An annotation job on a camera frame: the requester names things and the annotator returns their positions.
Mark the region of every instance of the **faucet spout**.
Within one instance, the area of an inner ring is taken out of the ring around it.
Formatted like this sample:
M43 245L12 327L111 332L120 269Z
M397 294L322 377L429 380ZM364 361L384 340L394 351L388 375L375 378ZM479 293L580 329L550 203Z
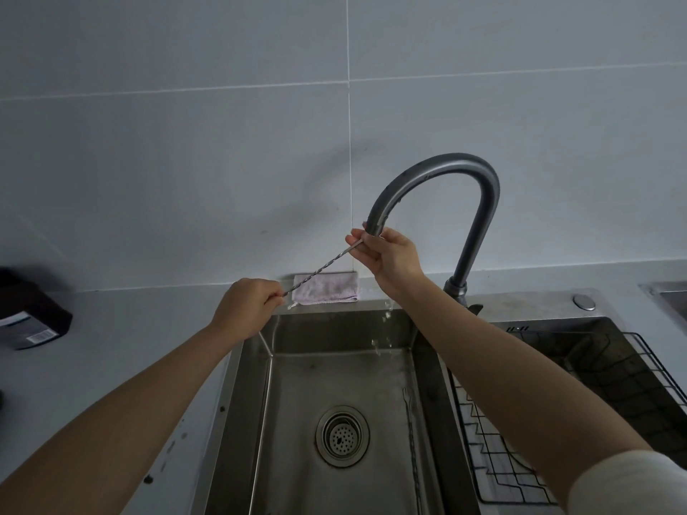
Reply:
M494 216L501 191L499 178L486 161L469 154L443 154L428 158L408 168L381 192L367 217L365 230L371 235L380 235L389 213L410 190L424 181L445 173L465 173L471 176L479 183L479 189L482 192L477 213L465 240L463 251L460 253L458 265L453 276L446 280L444 285L446 293L467 307L465 293L468 273Z

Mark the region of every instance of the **label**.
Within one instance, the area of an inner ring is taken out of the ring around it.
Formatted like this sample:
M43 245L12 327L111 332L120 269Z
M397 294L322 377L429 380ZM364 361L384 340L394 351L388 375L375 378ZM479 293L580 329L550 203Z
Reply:
M33 347L59 334L26 311L0 319L0 341L15 349Z
M55 336L57 336L57 333L54 330L46 329L43 332L34 334L33 336L28 336L26 337L26 339L29 340L31 343L43 343L44 341L51 340Z

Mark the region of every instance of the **drain strainer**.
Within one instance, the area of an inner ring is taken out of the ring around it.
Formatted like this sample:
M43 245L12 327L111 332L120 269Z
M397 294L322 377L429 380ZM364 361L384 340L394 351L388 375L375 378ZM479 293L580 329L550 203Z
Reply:
M365 455L370 429L355 408L334 407L317 424L315 442L322 459L332 466L352 466Z

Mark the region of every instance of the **faucet base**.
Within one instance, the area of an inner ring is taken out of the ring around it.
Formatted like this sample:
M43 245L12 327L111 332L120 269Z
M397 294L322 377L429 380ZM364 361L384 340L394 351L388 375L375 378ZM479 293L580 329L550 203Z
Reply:
M465 294L468 292L467 282L463 285L456 285L453 283L454 276L451 276L446 280L444 284L444 292L448 294L451 298L455 299L463 307L468 306L468 302L465 299Z

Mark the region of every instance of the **hand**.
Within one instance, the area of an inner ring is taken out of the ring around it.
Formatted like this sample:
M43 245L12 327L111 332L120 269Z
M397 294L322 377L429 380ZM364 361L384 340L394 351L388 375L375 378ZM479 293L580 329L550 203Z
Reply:
M350 251L351 256L372 271L379 287L394 301L401 302L425 278L415 244L398 231L384 228L379 237L363 229L352 229L350 233L346 236L348 245L363 239L362 244Z
M277 281L242 278L224 294L208 328L233 346L264 327L283 294Z

